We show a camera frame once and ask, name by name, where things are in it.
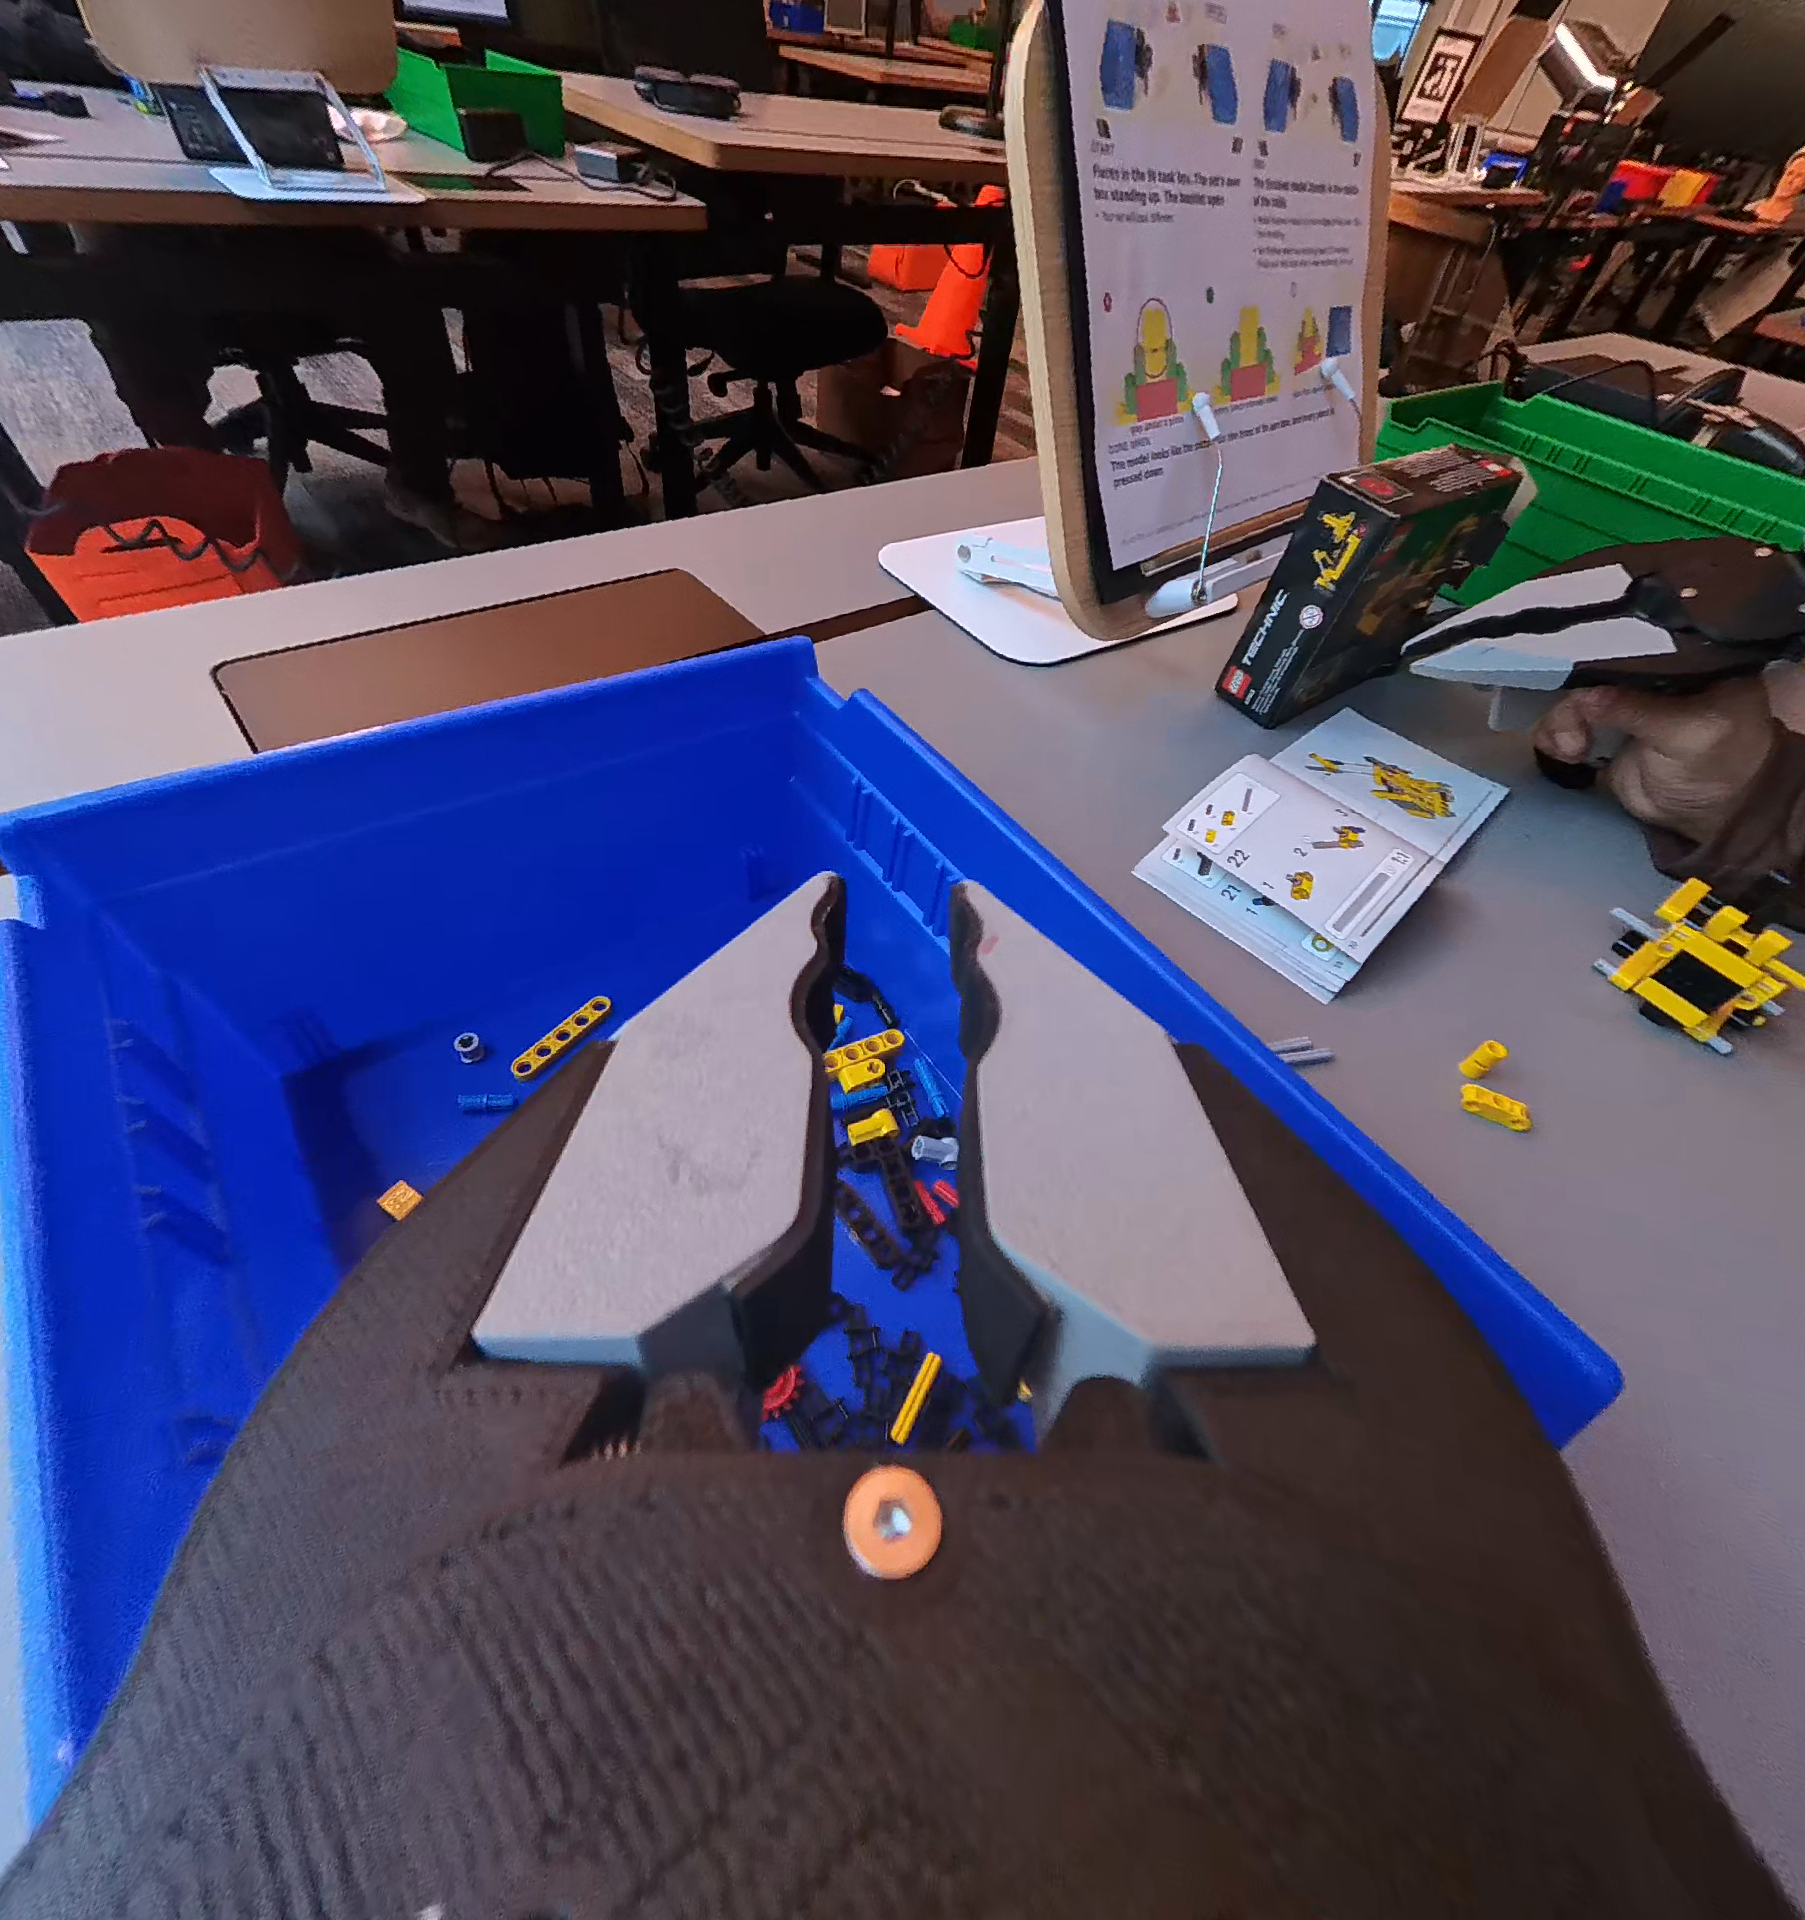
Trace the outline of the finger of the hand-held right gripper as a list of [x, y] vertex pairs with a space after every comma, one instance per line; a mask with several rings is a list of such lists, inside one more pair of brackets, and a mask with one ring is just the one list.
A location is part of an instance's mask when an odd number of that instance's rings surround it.
[[1482, 689], [1491, 732], [1528, 732], [1577, 672], [1674, 656], [1672, 635], [1633, 615], [1498, 637], [1463, 637], [1461, 624], [1449, 622], [1405, 647], [1404, 666], [1427, 681]]
[[1668, 628], [1635, 611], [1621, 563], [1542, 574], [1419, 635], [1420, 660], [1658, 660]]

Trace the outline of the pile of small lego pieces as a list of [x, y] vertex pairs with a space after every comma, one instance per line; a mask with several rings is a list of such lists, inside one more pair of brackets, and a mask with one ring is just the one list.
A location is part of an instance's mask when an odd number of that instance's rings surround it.
[[768, 1452], [1030, 1452], [1027, 1390], [990, 1397], [962, 1323], [960, 1094], [863, 971], [833, 986], [835, 1172], [823, 1327], [759, 1400]]

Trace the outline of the blue plastic bin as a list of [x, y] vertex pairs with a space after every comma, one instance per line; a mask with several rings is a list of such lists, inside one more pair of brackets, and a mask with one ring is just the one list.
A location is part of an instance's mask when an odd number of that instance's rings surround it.
[[452, 1037], [623, 1022], [819, 869], [954, 1087], [981, 883], [1374, 1203], [1557, 1445], [1618, 1363], [803, 638], [0, 814], [0, 1244], [26, 1818], [91, 1742], [267, 1380], [499, 1126]]

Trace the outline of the yellow lego beam with holes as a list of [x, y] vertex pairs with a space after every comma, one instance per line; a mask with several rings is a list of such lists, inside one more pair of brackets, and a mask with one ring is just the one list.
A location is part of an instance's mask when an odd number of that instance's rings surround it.
[[611, 1014], [611, 998], [604, 995], [590, 997], [568, 1018], [554, 1024], [548, 1031], [531, 1042], [510, 1063], [510, 1078], [516, 1083], [531, 1083], [557, 1063], [565, 1061], [581, 1045], [590, 1041]]

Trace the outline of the black lego set box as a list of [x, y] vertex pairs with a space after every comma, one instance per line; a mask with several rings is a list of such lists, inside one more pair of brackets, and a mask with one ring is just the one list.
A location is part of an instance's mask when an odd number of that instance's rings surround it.
[[1535, 493], [1520, 462], [1456, 444], [1326, 476], [1215, 695], [1273, 731], [1384, 678], [1436, 597], [1492, 560]]

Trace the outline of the lego instruction booklet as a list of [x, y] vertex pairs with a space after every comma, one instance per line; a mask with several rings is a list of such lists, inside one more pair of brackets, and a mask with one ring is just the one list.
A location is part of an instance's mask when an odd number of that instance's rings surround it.
[[1131, 875], [1328, 1004], [1508, 796], [1345, 710], [1215, 776]]

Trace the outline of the yellow lego vehicle model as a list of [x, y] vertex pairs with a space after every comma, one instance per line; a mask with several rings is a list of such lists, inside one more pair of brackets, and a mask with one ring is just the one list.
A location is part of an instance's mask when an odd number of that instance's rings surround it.
[[1618, 935], [1591, 963], [1638, 1018], [1729, 1059], [1734, 1041], [1782, 1018], [1805, 995], [1805, 973], [1786, 955], [1794, 941], [1752, 907], [1688, 878], [1649, 917], [1614, 909]]

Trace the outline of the person's right hand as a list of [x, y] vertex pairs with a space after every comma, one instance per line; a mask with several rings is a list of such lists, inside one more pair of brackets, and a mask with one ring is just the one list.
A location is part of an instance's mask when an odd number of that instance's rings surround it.
[[1638, 824], [1698, 843], [1737, 814], [1767, 762], [1777, 719], [1761, 678], [1690, 692], [1623, 684], [1578, 687], [1542, 711], [1533, 745], [1561, 764], [1591, 764], [1616, 735], [1607, 765], [1616, 803]]

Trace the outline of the green plastic bin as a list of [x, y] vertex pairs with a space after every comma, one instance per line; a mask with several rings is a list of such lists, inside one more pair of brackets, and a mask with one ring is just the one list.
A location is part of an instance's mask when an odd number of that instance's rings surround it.
[[1496, 383], [1387, 404], [1376, 456], [1438, 446], [1514, 457], [1537, 498], [1496, 553], [1447, 597], [1473, 607], [1540, 573], [1621, 544], [1737, 536], [1805, 544], [1805, 476], [1760, 468], [1556, 398], [1514, 399]]

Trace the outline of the black barcode scanner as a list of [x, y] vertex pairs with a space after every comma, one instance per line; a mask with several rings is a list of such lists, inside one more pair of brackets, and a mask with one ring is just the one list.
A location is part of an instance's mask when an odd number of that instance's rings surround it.
[[1805, 479], [1805, 442], [1744, 399], [1746, 373], [1658, 366], [1643, 357], [1583, 354], [1565, 361], [1511, 361], [1514, 399], [1554, 398], [1649, 429], [1674, 442]]

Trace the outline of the instruction sheet stand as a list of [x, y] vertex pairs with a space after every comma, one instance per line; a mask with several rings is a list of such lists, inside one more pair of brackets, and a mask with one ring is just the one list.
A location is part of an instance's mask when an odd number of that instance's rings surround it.
[[1090, 643], [1216, 611], [1374, 446], [1389, 115], [1358, 3], [1027, 4], [1007, 156], [1044, 539]]

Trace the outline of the black and white marker sign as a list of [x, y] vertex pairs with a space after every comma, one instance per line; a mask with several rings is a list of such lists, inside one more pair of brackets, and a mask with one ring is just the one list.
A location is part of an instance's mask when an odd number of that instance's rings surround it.
[[1482, 37], [1470, 32], [1440, 27], [1429, 41], [1412, 80], [1402, 87], [1396, 108], [1396, 130], [1440, 128], [1456, 106]]

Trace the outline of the white monitor stand base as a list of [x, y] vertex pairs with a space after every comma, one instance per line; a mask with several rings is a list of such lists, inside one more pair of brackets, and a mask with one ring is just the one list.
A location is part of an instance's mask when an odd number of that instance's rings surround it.
[[1091, 635], [1063, 606], [1038, 516], [975, 530], [890, 542], [878, 562], [898, 584], [954, 622], [987, 653], [1023, 666], [1055, 666], [1117, 646], [1174, 633], [1232, 614], [1273, 573], [1288, 536], [1256, 542], [1191, 576], [1165, 579], [1140, 609], [1140, 628]]

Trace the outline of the orange bag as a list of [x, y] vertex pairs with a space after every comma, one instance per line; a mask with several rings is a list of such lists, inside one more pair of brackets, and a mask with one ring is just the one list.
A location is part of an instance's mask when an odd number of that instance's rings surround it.
[[58, 468], [24, 553], [79, 622], [299, 584], [308, 553], [254, 457], [140, 448]]

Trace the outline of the clear acrylic tablet stand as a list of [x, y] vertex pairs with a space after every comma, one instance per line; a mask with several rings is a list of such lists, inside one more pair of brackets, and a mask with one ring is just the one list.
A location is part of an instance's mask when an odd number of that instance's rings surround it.
[[334, 87], [313, 70], [202, 67], [191, 83], [144, 83], [185, 158], [250, 202], [417, 203], [386, 174]]

